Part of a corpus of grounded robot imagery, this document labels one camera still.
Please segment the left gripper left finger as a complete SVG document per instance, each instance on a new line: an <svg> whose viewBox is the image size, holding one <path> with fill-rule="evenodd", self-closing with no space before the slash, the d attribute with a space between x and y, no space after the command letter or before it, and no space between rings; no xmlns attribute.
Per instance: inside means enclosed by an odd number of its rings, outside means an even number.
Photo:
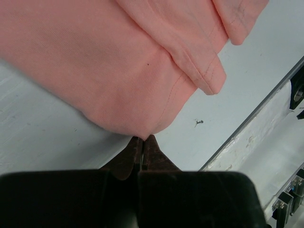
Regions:
<svg viewBox="0 0 304 228"><path fill-rule="evenodd" d="M142 149L134 137L100 169L1 175L1 227L137 227L134 175Z"/></svg>

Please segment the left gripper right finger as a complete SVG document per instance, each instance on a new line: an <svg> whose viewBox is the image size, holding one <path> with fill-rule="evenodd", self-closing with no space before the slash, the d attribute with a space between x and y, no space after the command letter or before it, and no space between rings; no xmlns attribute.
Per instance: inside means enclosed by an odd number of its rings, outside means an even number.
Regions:
<svg viewBox="0 0 304 228"><path fill-rule="evenodd" d="M180 171L155 136L143 143L138 173L141 228L265 228L253 182L235 171Z"/></svg>

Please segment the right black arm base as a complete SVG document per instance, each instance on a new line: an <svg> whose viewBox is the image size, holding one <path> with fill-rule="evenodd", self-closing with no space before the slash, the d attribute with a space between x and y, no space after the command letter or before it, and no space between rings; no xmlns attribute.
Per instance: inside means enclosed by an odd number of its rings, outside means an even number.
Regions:
<svg viewBox="0 0 304 228"><path fill-rule="evenodd" d="M295 73L290 82L292 86L290 109L295 110L304 99L304 57L297 63Z"/></svg>

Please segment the pink polo shirt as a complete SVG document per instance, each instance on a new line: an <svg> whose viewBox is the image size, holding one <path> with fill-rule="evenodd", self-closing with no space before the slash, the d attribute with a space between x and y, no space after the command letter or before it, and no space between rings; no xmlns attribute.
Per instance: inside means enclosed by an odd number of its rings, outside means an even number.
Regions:
<svg viewBox="0 0 304 228"><path fill-rule="evenodd" d="M266 0L3 0L0 57L111 132L146 139L226 80Z"/></svg>

